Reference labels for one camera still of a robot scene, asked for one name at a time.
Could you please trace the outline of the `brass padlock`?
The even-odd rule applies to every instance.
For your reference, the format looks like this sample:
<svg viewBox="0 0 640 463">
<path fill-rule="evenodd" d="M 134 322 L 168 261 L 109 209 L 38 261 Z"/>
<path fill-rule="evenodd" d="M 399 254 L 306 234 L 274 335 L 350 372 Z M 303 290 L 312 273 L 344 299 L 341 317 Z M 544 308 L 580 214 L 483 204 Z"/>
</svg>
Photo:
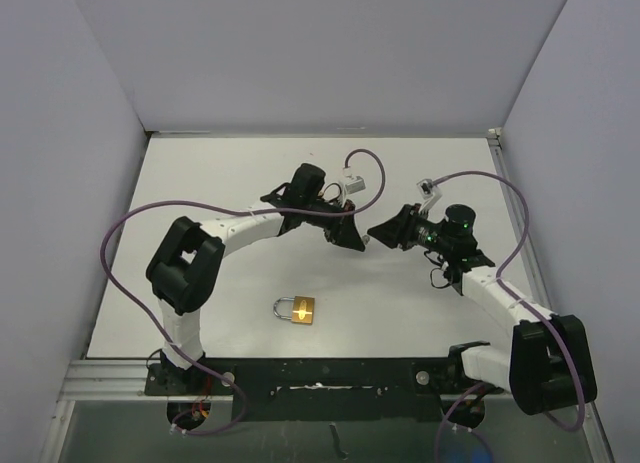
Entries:
<svg viewBox="0 0 640 463">
<path fill-rule="evenodd" d="M 283 314 L 279 308 L 284 303 L 291 304 L 291 311 Z M 298 325 L 312 325 L 315 316 L 316 300 L 309 296 L 281 297 L 277 299 L 272 307 L 274 316 L 282 321 L 291 322 Z"/>
</svg>

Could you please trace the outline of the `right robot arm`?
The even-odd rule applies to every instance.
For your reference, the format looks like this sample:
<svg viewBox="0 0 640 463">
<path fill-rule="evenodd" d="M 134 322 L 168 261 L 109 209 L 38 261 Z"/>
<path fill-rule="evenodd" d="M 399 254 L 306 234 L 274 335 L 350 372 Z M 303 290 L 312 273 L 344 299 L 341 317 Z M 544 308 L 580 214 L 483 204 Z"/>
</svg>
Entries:
<svg viewBox="0 0 640 463">
<path fill-rule="evenodd" d="M 446 382 L 459 392 L 489 383 L 509 392 L 527 415 L 594 401 L 598 388 L 583 323 L 532 302 L 500 278 L 474 237 L 475 220 L 466 205 L 449 206 L 439 222 L 405 205 L 367 232 L 391 249 L 421 247 L 436 254 L 448 286 L 482 308 L 509 338 L 508 352 L 487 343 L 463 349 L 445 367 Z"/>
</svg>

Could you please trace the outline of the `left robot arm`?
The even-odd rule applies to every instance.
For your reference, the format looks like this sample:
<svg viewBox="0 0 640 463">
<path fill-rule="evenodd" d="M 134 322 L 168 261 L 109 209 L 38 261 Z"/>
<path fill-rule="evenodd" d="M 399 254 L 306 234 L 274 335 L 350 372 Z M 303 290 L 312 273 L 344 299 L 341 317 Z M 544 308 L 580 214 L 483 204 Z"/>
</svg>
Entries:
<svg viewBox="0 0 640 463">
<path fill-rule="evenodd" d="M 321 196 L 324 170 L 304 163 L 292 179 L 262 196 L 246 212 L 227 219 L 176 219 L 151 259 L 146 278 L 158 298 L 163 329 L 171 341 L 162 350 L 168 382 L 180 393 L 200 388 L 204 357 L 200 309 L 209 300 L 225 257 L 263 239 L 282 236 L 306 223 L 323 230 L 338 247 L 364 251 L 356 228 L 355 204 Z"/>
</svg>

